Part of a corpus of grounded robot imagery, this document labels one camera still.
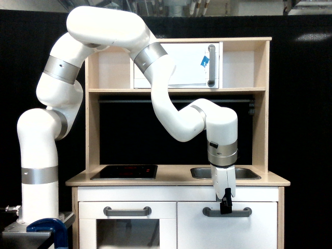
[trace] gray handle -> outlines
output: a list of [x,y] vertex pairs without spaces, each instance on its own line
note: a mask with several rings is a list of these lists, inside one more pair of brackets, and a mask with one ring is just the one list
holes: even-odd
[[142,210],[112,210],[109,206],[104,208],[106,216],[148,216],[152,213],[152,209],[146,206]]
[[213,87],[215,84],[215,62],[216,62],[216,47],[214,45],[208,46],[210,52],[210,67],[209,67],[209,80],[207,85]]
[[245,207],[241,211],[233,211],[230,214],[221,214],[220,210],[211,210],[209,207],[203,208],[203,214],[207,217],[249,217],[252,212],[250,207]]

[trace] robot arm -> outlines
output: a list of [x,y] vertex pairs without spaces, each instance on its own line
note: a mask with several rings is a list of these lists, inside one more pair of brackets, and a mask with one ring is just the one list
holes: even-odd
[[82,6],[68,15],[67,29],[68,33],[54,45],[37,86],[37,97],[46,109],[29,110],[18,121],[22,222],[58,217],[58,155],[54,141],[69,133],[81,105],[83,91],[75,79],[83,61],[108,46],[124,48],[144,73],[151,83],[155,113],[175,139],[185,142],[206,129],[217,196],[226,196],[227,200],[235,196],[235,112],[203,99],[178,112],[168,96],[175,64],[139,16]]

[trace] wooden countertop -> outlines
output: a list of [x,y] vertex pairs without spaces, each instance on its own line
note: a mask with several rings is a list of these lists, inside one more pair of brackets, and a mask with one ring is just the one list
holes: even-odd
[[[146,180],[91,180],[106,165],[100,165],[91,173],[79,173],[66,182],[67,186],[212,186],[211,179],[196,179],[191,176],[192,168],[209,168],[209,165],[158,165],[156,179]],[[272,173],[265,173],[252,165],[236,165],[247,168],[261,176],[258,180],[237,180],[237,186],[289,186],[286,179]]]

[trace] stainless steel sink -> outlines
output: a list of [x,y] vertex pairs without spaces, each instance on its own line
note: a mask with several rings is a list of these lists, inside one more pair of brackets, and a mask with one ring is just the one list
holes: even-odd
[[[211,179],[211,168],[192,168],[191,175],[196,179]],[[258,180],[259,175],[252,170],[244,168],[235,168],[235,178],[238,180]]]

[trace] stove top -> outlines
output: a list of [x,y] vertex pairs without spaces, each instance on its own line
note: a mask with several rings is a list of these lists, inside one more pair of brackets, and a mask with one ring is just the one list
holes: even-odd
[[157,165],[108,165],[91,180],[155,179]]

